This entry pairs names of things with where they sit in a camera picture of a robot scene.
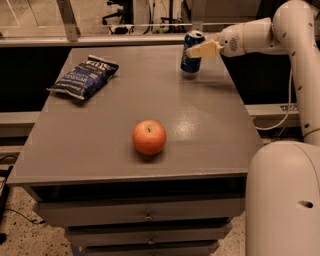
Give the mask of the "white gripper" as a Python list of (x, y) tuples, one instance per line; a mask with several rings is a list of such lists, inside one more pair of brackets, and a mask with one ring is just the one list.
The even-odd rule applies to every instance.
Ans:
[(186, 50), (190, 58), (215, 57), (219, 53), (226, 57), (245, 54), (243, 23), (224, 28), (214, 36), (214, 40), (206, 40)]

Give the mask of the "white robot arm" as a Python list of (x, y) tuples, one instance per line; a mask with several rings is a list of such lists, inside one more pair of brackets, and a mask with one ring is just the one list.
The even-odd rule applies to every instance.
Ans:
[(232, 25), (187, 50), (189, 57), (286, 55), (297, 114), (289, 134), (263, 146), (246, 181), (245, 256), (320, 256), (320, 51), (305, 0), (271, 18)]

